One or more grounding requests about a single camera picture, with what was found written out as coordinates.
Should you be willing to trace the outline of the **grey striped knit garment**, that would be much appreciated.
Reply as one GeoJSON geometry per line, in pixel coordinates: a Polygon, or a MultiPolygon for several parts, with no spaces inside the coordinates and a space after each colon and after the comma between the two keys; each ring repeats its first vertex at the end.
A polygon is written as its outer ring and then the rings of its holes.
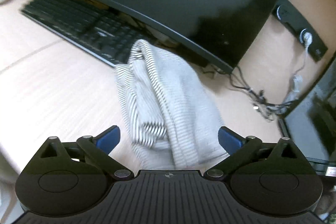
{"type": "Polygon", "coordinates": [[[139,39],[116,73],[127,134],[145,169],[203,168],[227,158],[221,114],[184,59],[139,39]]]}

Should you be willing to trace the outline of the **black keyboard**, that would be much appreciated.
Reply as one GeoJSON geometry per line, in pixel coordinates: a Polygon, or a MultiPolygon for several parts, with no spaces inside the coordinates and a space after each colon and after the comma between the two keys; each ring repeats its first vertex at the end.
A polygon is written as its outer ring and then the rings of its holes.
{"type": "Polygon", "coordinates": [[[115,67],[126,64],[133,44],[154,37],[92,0],[32,0],[21,13],[67,42],[115,67]]]}

